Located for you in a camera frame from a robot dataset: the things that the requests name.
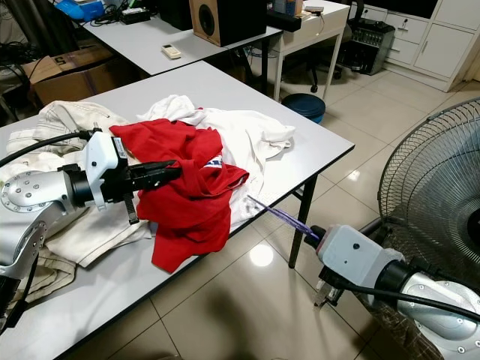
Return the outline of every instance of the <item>white table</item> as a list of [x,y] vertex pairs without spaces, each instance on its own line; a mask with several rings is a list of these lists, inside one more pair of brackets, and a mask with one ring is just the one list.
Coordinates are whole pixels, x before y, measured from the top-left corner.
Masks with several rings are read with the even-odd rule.
[[[130,25],[115,22],[93,26],[88,23],[84,28],[114,52],[125,57],[150,76],[162,74],[225,51],[244,47],[255,41],[262,41],[262,48],[268,49],[270,38],[280,35],[282,32],[277,28],[267,26],[265,34],[219,47],[196,36],[193,30],[178,30],[159,17]],[[171,60],[166,57],[161,51],[161,47],[166,44],[176,47],[182,54],[181,58]],[[262,89],[263,93],[266,93],[267,66],[267,54],[265,54],[265,61],[262,62],[262,80],[265,83]]]
[[[136,114],[144,113],[154,102],[170,94],[187,95],[198,107],[256,110],[295,126],[292,147],[267,161],[259,198],[274,204],[305,184],[300,210],[305,218],[317,174],[354,146],[203,61],[86,100],[135,122]],[[37,121],[34,116],[0,128],[0,158],[5,156],[10,132],[35,126]],[[109,252],[91,268],[79,267],[72,284],[27,310],[16,328],[8,329],[0,337],[1,360],[50,360],[61,356],[165,286],[198,259],[191,257],[174,274],[167,274],[152,265],[152,249],[153,241],[139,241]]]
[[307,0],[304,1],[304,4],[323,6],[322,17],[312,16],[303,20],[301,28],[295,32],[284,31],[282,37],[274,45],[272,52],[277,56],[277,69],[274,78],[274,99],[276,101],[280,97],[282,67],[285,56],[335,36],[337,40],[333,56],[331,57],[327,82],[323,90],[323,100],[326,99],[327,91],[332,82],[338,50],[340,49],[342,35],[347,24],[350,6],[323,0]]

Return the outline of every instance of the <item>clothing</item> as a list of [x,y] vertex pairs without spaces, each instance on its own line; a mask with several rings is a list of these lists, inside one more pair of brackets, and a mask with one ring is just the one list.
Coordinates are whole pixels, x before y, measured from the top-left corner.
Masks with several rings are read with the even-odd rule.
[[248,173],[223,162],[218,132],[166,119],[110,130],[140,161],[181,167],[180,178],[139,192],[139,218],[158,223],[152,262],[173,272],[194,254],[219,251],[230,234],[232,191]]
[[137,118],[140,121],[181,120],[197,129],[218,131],[223,146],[223,161],[250,174],[247,182],[235,189],[230,199],[232,230],[258,213],[247,195],[253,198],[259,196],[266,160],[289,148],[290,138],[295,132],[293,126],[282,125],[256,111],[196,109],[188,97],[178,95],[158,101],[146,114]]
[[[109,126],[126,125],[128,122],[96,103],[54,101],[40,111],[36,127],[10,135],[7,153],[60,134],[92,129],[95,124],[109,133]],[[85,144],[85,140],[69,139],[29,152],[0,168],[0,184],[28,170],[53,171],[73,163],[83,167],[80,150]],[[129,157],[129,164],[135,162],[138,160]],[[38,299],[69,284],[74,279],[76,263],[88,266],[111,248],[151,238],[146,221],[130,226],[125,205],[121,202],[107,204],[106,211],[99,212],[93,207],[79,209],[49,229],[46,249],[44,247],[45,251],[41,253],[45,259],[42,265],[45,269],[35,273],[33,284],[38,286],[31,288],[28,299]],[[60,263],[69,264],[68,271],[58,267]],[[45,274],[48,274],[48,281],[43,281]]]

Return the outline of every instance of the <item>office chair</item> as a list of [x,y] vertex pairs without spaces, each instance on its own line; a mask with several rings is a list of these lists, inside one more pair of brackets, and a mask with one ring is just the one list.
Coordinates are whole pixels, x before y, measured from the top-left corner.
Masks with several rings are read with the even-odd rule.
[[[350,41],[352,39],[352,29],[354,29],[358,24],[360,17],[362,16],[364,10],[364,1],[363,0],[332,0],[333,2],[339,2],[341,4],[352,6],[352,2],[355,1],[357,3],[357,11],[355,12],[355,17],[351,20],[347,20],[345,29],[343,30],[342,35],[342,44]],[[318,90],[318,78],[317,78],[317,66],[318,65],[325,65],[327,67],[330,66],[330,61],[326,61],[320,58],[320,53],[324,53],[325,49],[334,48],[335,41],[337,40],[336,37],[330,37],[327,40],[320,41],[308,48],[307,54],[307,71],[312,72],[313,76],[313,85],[310,88],[311,92],[317,92]],[[333,78],[339,80],[342,77],[342,67],[335,65],[335,70],[333,74]]]

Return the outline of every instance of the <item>electric fan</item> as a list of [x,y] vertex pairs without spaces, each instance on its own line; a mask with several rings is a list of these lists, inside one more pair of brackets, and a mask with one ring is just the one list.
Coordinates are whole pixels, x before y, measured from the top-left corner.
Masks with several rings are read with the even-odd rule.
[[403,140],[378,200],[391,229],[384,247],[480,283],[480,97],[431,116]]

